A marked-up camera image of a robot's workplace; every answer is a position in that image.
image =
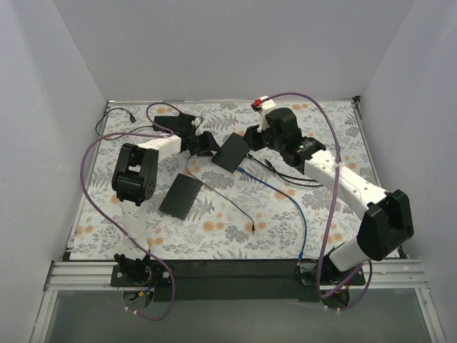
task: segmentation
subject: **white plastic housing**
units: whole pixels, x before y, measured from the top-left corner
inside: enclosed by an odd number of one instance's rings
[[[173,154],[181,152],[181,138],[178,136],[155,138],[146,143],[138,144],[140,148],[154,149],[159,151],[158,163]]]
[[[318,151],[305,162],[305,172],[327,189],[333,190],[335,183],[335,158],[331,152]],[[343,200],[362,219],[368,203],[377,204],[386,197],[386,190],[366,181],[347,166],[340,167],[338,198]]]
[[[360,249],[360,246],[357,243],[357,237],[354,237],[336,248],[335,251],[330,254],[329,258],[340,272],[344,272],[369,260],[368,256]]]
[[[259,99],[263,100],[266,98],[267,96],[263,96]],[[268,100],[260,104],[260,109],[258,110],[258,113],[260,114],[260,124],[258,126],[257,132],[262,132],[270,127],[270,125],[268,125],[268,122],[266,121],[265,116],[274,109],[276,109],[276,104],[273,100]]]
[[[121,210],[123,215],[123,228],[128,232],[130,237],[133,237],[144,249],[148,250],[148,241],[146,237],[146,206],[143,202],[141,206],[136,206],[134,202],[124,200],[121,202]],[[124,249],[121,254],[125,254],[129,259],[142,259],[144,252],[135,247],[135,245],[127,239],[124,241]]]

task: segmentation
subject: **black rectangular pad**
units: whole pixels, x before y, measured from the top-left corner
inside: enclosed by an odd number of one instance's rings
[[[246,154],[251,150],[239,134],[231,134],[221,146],[221,151],[214,155],[212,162],[226,171],[233,173]]]
[[[202,184],[193,177],[178,174],[159,209],[170,216],[185,220]]]

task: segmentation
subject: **glass panel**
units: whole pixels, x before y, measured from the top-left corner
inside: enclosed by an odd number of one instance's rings
[[[355,299],[359,291],[351,290]],[[122,293],[59,292],[46,342],[430,342],[414,289],[372,289],[354,309],[294,300],[181,301],[154,323],[112,302]],[[146,309],[160,314],[167,303]]]

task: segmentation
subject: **table surface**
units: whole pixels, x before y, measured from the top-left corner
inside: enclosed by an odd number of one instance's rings
[[[278,101],[295,112],[298,125],[306,136],[321,141],[334,153],[330,130],[321,113],[312,104],[297,101]],[[202,116],[203,128],[211,131],[222,145],[231,133],[243,134],[248,126],[258,123],[249,102],[182,103],[184,112]],[[136,117],[131,123],[125,111],[115,110],[106,121],[105,133],[128,131],[147,125],[146,105],[122,106]],[[323,102],[341,145],[341,158],[350,169],[370,182],[376,183],[356,116],[349,101]],[[176,115],[165,106],[153,107],[157,115]],[[150,128],[141,130],[151,132]],[[96,157],[89,182],[94,201],[117,222],[122,223],[121,209],[111,188],[111,177],[121,145],[126,142],[147,141],[141,137],[123,137],[103,141]],[[269,159],[276,168],[296,177],[303,177],[287,166],[274,151],[253,152],[259,159]],[[188,152],[174,155],[159,164],[157,187],[148,200],[147,237],[151,251],[162,259],[286,259],[296,258],[303,243],[303,223],[295,206],[283,195],[253,182],[239,172],[231,174],[211,163],[208,157],[192,157],[189,169],[202,181],[216,188],[248,212],[256,223],[255,234],[251,222],[236,207],[217,193],[203,186],[185,221],[159,211],[169,187],[178,173],[186,173]],[[285,183],[253,161],[245,159],[241,166],[253,175],[282,189],[301,206],[308,223],[305,257],[317,258],[330,206],[331,192],[321,188],[306,188]],[[332,222],[327,250],[354,237],[360,220],[341,201],[338,201]],[[84,201],[75,231],[72,260],[113,259],[124,245],[125,238],[108,223],[87,201]]]

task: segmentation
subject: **blue cable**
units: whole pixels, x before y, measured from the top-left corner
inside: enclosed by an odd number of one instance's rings
[[[304,227],[305,227],[305,237],[304,237],[304,239],[303,239],[303,245],[301,246],[301,251],[300,251],[300,254],[299,254],[298,259],[297,259],[298,264],[300,264],[300,263],[301,263],[301,260],[303,259],[303,252],[304,252],[304,250],[305,250],[306,239],[307,239],[307,237],[308,237],[308,225],[307,225],[307,223],[306,223],[305,214],[303,213],[303,210],[301,209],[301,207],[300,207],[300,205],[298,204],[298,202],[297,202],[293,197],[291,197],[290,195],[284,193],[284,192],[281,191],[280,189],[277,189],[276,187],[271,186],[270,184],[267,184],[264,180],[260,180],[258,177],[255,177],[254,175],[249,174],[246,170],[244,170],[244,169],[241,168],[240,166],[236,167],[236,169],[237,169],[239,172],[241,172],[241,173],[247,175],[248,177],[250,177],[250,178],[256,180],[257,182],[260,182],[261,184],[264,184],[265,186],[270,187],[272,190],[277,191],[278,193],[284,195],[284,196],[287,197],[291,202],[293,202],[293,204],[296,206],[296,208],[297,208],[298,211],[300,212],[301,218],[302,218],[302,220],[303,220],[303,225],[304,225]]]

